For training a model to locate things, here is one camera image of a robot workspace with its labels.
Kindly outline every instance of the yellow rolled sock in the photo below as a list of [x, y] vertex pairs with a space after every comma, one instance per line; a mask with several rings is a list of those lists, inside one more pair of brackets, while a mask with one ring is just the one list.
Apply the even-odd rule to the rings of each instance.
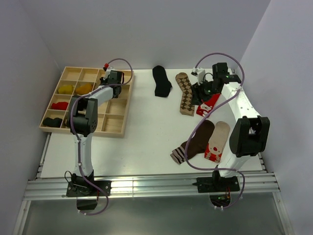
[[59, 94], [73, 94], [73, 86], [72, 85], [64, 85], [58, 89]]
[[92, 91], [92, 85], [90, 83], [87, 83], [79, 88], [76, 88], [76, 93], [83, 95], [83, 94], [88, 94], [89, 92]]

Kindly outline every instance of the white table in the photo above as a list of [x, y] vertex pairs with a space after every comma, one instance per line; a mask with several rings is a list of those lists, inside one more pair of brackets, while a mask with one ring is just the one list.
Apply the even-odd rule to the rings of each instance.
[[[187, 163], [178, 165], [170, 157], [172, 150], [188, 139], [202, 118], [196, 113], [191, 117], [179, 112], [182, 92], [175, 81], [179, 72], [187, 73], [192, 84], [196, 82], [196, 77], [190, 75], [191, 69], [166, 70], [173, 88], [167, 98], [161, 98], [154, 94], [152, 70], [135, 70], [124, 138], [93, 137], [91, 154], [95, 176], [199, 172]], [[218, 104], [224, 100], [220, 96]], [[228, 104], [213, 113], [209, 120], [213, 123], [225, 121], [230, 125], [230, 132], [235, 125], [235, 118]], [[204, 154], [196, 155], [190, 162], [198, 167], [216, 166], [216, 163], [205, 159]], [[66, 170], [73, 171], [74, 164], [73, 135], [52, 133], [41, 177], [63, 177]], [[262, 170], [258, 156], [251, 157], [241, 170]]]

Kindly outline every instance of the diamond pattern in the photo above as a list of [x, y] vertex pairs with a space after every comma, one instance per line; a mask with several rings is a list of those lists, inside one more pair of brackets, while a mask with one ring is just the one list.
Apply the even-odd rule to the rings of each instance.
[[195, 106], [191, 105], [192, 91], [188, 75], [184, 72], [180, 72], [176, 75], [175, 79], [182, 91], [179, 111], [181, 114], [193, 116]]

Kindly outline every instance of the dark brown sock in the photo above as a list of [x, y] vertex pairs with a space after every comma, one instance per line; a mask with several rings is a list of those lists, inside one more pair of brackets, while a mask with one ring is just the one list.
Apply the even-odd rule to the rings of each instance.
[[[199, 129], [196, 131], [195, 136], [189, 143], [187, 152], [188, 159], [192, 159], [198, 153], [205, 152], [207, 143], [209, 142], [214, 128], [214, 124], [209, 120], [205, 120], [204, 123], [201, 124]], [[184, 157], [186, 144], [187, 142], [185, 141], [178, 148], [172, 151], [171, 157], [178, 164], [186, 161]]]

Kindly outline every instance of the gray floor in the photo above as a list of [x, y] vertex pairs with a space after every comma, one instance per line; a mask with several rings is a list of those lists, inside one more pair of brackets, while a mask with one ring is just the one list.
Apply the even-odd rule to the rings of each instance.
[[207, 195], [111, 199], [107, 211], [83, 216], [74, 200], [33, 201], [24, 235], [283, 235], [271, 193], [245, 194], [225, 211]]

